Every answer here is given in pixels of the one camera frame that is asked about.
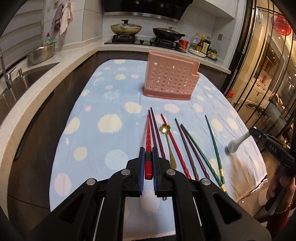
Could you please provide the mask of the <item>person's right hand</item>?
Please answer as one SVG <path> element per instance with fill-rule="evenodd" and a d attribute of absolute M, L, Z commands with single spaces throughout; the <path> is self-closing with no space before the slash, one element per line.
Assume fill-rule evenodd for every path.
<path fill-rule="evenodd" d="M 289 209 L 295 194 L 295 177 L 279 165 L 272 176 L 266 193 L 265 209 L 268 214 L 283 213 Z"/>

